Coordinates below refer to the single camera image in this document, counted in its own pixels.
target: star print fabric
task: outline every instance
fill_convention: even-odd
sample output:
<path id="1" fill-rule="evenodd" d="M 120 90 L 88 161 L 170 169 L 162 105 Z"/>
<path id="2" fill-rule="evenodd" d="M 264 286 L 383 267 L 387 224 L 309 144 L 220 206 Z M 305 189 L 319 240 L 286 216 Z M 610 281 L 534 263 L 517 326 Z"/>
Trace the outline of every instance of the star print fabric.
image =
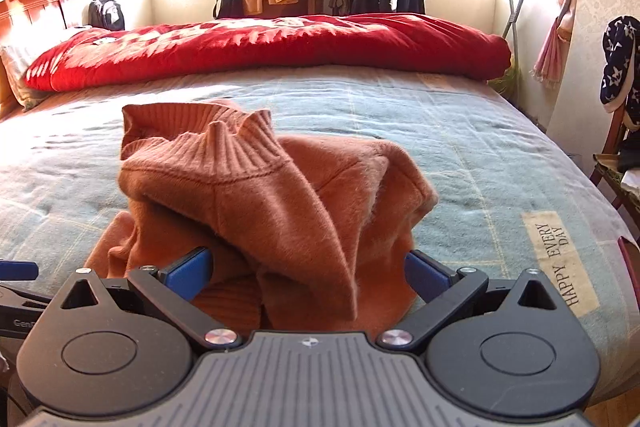
<path id="1" fill-rule="evenodd" d="M 640 21 L 631 16 L 612 20 L 602 36 L 607 60 L 600 101 L 614 112 L 626 101 L 625 124 L 640 128 Z"/>

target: black backpack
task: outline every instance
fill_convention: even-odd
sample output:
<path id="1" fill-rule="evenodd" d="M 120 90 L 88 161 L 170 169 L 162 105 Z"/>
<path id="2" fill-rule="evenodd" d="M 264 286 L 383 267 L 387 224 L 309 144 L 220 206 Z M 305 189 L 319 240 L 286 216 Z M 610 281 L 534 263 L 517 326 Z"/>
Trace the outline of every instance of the black backpack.
<path id="1" fill-rule="evenodd" d="M 111 31 L 124 29 L 124 15 L 120 4 L 114 0 L 92 0 L 89 4 L 89 24 Z"/>

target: wooden cabinet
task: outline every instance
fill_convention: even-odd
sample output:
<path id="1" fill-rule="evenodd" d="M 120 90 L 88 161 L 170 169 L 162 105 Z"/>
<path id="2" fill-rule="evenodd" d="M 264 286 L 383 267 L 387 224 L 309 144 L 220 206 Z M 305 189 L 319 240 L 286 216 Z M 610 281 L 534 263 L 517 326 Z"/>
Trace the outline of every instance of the wooden cabinet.
<path id="1" fill-rule="evenodd" d="M 262 4 L 262 13 L 251 17 L 259 19 L 275 19 L 276 17 L 299 17 L 323 13 L 324 0 L 298 0 L 295 4 Z"/>

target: headboard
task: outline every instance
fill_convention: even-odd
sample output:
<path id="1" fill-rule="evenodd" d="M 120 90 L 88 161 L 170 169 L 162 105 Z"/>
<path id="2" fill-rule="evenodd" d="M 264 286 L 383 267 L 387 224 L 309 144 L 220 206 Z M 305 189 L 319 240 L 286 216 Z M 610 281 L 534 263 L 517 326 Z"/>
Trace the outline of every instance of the headboard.
<path id="1" fill-rule="evenodd" d="M 0 2 L 0 43 L 25 25 L 61 30 L 79 24 L 73 0 L 4 0 Z M 0 62 L 0 120 L 17 107 Z"/>

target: fabric label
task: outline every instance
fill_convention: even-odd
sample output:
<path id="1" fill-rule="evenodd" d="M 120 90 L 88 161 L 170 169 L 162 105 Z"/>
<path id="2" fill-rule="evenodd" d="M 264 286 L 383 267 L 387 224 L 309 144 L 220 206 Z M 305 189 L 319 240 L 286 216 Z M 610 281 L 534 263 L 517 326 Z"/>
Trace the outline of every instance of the fabric label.
<path id="1" fill-rule="evenodd" d="M 524 226 L 540 268 L 577 317 L 600 305 L 569 232 L 554 211 L 524 212 Z"/>

